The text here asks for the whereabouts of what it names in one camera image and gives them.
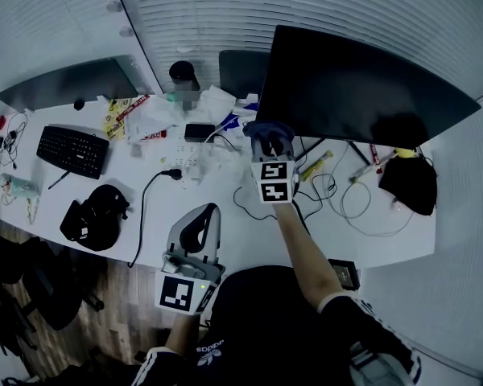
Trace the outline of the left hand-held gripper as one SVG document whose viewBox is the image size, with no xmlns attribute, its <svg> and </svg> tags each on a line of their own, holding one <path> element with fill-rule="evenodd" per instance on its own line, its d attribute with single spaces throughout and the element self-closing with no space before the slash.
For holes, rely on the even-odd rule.
<svg viewBox="0 0 483 386">
<path fill-rule="evenodd" d="M 196 207 L 171 227 L 163 267 L 155 274 L 156 307 L 191 316 L 204 312 L 225 272 L 217 262 L 220 240 L 221 211 L 215 203 Z"/>
</svg>

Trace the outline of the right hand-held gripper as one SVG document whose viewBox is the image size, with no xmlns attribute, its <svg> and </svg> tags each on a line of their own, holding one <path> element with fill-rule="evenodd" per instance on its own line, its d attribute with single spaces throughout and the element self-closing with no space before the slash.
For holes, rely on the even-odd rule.
<svg viewBox="0 0 483 386">
<path fill-rule="evenodd" d="M 251 137 L 251 171 L 261 203 L 291 203 L 297 184 L 294 136 L 282 136 L 282 153 L 267 156 L 268 141 L 256 133 Z"/>
</svg>

